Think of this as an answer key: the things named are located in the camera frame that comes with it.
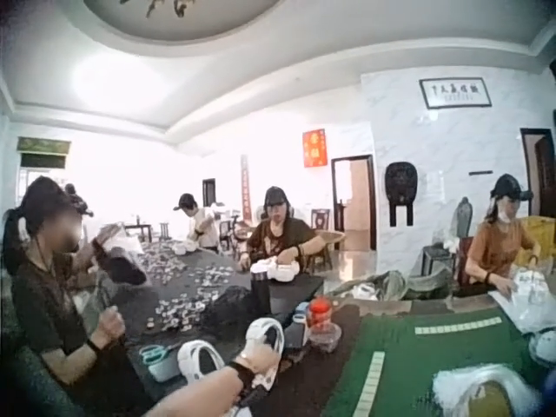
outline yellow box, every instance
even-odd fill
[[[540,261],[554,254],[556,247],[554,246],[554,229],[556,228],[556,219],[550,217],[542,217],[540,215],[530,215],[520,219],[533,239],[540,245]],[[525,267],[531,257],[530,250],[521,249],[515,264]]]

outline picture frame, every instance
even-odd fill
[[[425,78],[419,85],[429,110],[493,106],[482,77]]]

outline hand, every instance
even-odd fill
[[[272,368],[278,368],[280,363],[280,355],[260,341],[248,341],[242,355],[235,358],[235,361],[250,369],[255,375],[265,374]]]
[[[248,271],[251,268],[251,257],[247,252],[243,252],[240,256],[240,269],[242,271]]]
[[[535,257],[531,258],[531,261],[527,264],[527,267],[532,271],[537,270],[537,259]]]
[[[276,263],[279,265],[291,265],[297,257],[297,248],[288,248],[282,250],[276,257]]]
[[[517,289],[515,282],[500,275],[492,274],[490,276],[490,282],[508,299],[512,297],[512,291]]]
[[[98,317],[98,325],[91,335],[91,341],[100,349],[116,341],[125,333],[125,324],[118,307],[112,306],[105,309]]]
[[[99,245],[102,246],[104,243],[108,241],[108,239],[114,237],[120,231],[121,228],[122,227],[119,224],[109,224],[108,226],[104,226],[103,228],[101,228],[101,231],[98,232],[96,241],[98,242]]]

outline scissors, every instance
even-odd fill
[[[179,348],[182,343],[176,343],[168,347],[161,345],[148,345],[139,349],[139,355],[142,357],[142,363],[146,367],[155,365],[156,363],[165,360],[169,353],[174,349]]]

